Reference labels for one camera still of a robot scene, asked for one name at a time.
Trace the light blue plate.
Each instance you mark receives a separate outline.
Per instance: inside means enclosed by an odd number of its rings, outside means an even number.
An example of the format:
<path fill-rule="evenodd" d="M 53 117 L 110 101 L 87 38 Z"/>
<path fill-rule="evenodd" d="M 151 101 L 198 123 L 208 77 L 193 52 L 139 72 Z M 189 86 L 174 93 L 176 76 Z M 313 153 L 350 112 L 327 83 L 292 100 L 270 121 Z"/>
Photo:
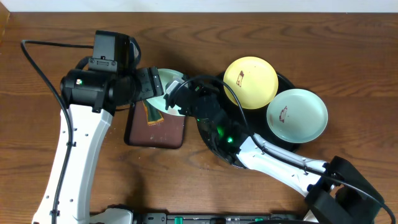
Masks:
<path fill-rule="evenodd" d="M 166 100 L 164 98 L 165 95 L 168 94 L 167 84 L 169 82 L 172 82 L 174 80 L 174 78 L 183 78 L 183 73 L 178 72 L 176 70 L 171 70 L 168 68 L 159 68 L 158 72 L 159 72 L 159 77 L 161 80 L 164 94 L 161 96 L 154 97 L 154 98 L 149 98 L 147 100 L 147 102 L 149 104 L 151 104 L 154 108 L 156 108 L 157 110 L 159 110 L 163 113 L 173 115 L 173 116 L 183 116 L 182 114 L 179 113 L 179 110 L 180 110 L 179 106 L 174 106 L 173 108 L 171 108 L 169 106 L 168 109 L 165 109 L 166 108 Z"/>

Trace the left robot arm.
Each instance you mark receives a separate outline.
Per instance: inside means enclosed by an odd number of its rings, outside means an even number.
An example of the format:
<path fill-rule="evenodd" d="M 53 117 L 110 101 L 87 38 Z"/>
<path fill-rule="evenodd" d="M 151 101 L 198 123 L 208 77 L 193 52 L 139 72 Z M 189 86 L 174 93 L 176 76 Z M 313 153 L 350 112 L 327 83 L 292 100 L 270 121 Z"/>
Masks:
<path fill-rule="evenodd" d="M 58 146 L 45 195 L 33 223 L 132 223 L 133 212 L 107 208 L 90 215 L 91 187 L 104 137 L 116 108 L 163 95 L 156 67 L 120 75 L 73 69 L 62 78 Z"/>

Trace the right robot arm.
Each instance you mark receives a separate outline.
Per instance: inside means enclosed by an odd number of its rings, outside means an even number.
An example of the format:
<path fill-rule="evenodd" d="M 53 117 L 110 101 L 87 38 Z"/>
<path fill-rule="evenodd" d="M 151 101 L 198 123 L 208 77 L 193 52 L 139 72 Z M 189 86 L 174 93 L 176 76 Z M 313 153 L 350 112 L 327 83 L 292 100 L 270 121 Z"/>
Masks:
<path fill-rule="evenodd" d="M 266 107 L 267 126 L 287 141 L 289 134 L 303 134 L 309 142 L 323 132 L 328 113 L 324 102 L 311 91 L 278 92 L 273 86 L 224 84 L 240 111 L 248 106 Z M 234 156 L 248 169 L 265 173 L 301 193 L 318 223 L 372 223 L 384 199 L 347 160 L 309 159 L 266 141 L 249 123 L 231 119 L 221 108 L 212 86 L 191 80 L 169 82 L 166 107 L 178 106 L 181 114 L 207 124 L 214 148 L 222 156 Z"/>

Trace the light green plate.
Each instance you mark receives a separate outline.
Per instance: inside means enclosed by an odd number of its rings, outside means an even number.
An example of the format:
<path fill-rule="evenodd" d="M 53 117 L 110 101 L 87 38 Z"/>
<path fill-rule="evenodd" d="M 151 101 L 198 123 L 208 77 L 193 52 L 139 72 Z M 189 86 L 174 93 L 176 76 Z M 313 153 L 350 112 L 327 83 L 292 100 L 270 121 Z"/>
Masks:
<path fill-rule="evenodd" d="M 310 142 L 328 124 L 328 110 L 322 99 L 304 89 L 285 90 L 270 102 L 266 113 L 271 131 L 291 143 Z"/>

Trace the green orange sponge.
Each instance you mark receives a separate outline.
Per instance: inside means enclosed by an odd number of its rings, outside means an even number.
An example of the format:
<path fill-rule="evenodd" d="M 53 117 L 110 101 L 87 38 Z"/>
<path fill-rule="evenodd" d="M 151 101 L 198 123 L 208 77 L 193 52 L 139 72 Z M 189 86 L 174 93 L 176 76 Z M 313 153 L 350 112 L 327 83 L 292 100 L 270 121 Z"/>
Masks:
<path fill-rule="evenodd" d="M 153 107 L 147 100 L 143 101 L 144 111 L 146 113 L 147 125 L 152 126 L 164 121 L 162 113 Z"/>

